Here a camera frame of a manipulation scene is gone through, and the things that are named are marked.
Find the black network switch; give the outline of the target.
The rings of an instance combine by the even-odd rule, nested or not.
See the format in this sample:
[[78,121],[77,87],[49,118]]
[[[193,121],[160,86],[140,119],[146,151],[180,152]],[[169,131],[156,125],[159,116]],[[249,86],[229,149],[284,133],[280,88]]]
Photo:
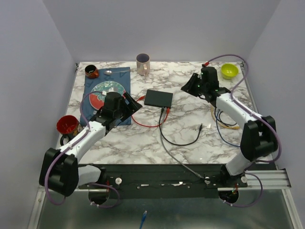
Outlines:
[[171,108],[173,100],[173,93],[147,90],[144,104],[153,107]]

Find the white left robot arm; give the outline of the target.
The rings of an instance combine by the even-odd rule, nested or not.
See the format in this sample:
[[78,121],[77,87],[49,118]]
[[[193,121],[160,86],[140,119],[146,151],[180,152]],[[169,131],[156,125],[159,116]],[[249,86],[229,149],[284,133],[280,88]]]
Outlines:
[[102,170],[93,165],[79,167],[78,162],[118,122],[125,121],[141,107],[128,93],[107,93],[104,105],[86,122],[79,134],[59,149],[49,148],[46,151],[39,184],[45,190],[53,190],[65,197],[70,196],[76,187],[88,183],[94,188],[102,188],[106,181]]

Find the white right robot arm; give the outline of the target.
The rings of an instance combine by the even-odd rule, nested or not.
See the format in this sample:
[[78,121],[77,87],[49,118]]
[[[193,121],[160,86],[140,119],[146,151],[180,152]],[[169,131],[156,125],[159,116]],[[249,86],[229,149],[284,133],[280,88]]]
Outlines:
[[262,116],[240,103],[225,87],[219,86],[217,71],[214,67],[203,67],[201,73],[193,73],[182,91],[201,97],[214,108],[226,113],[243,130],[240,152],[222,168],[220,183],[230,187],[240,175],[258,158],[279,151],[275,120]]

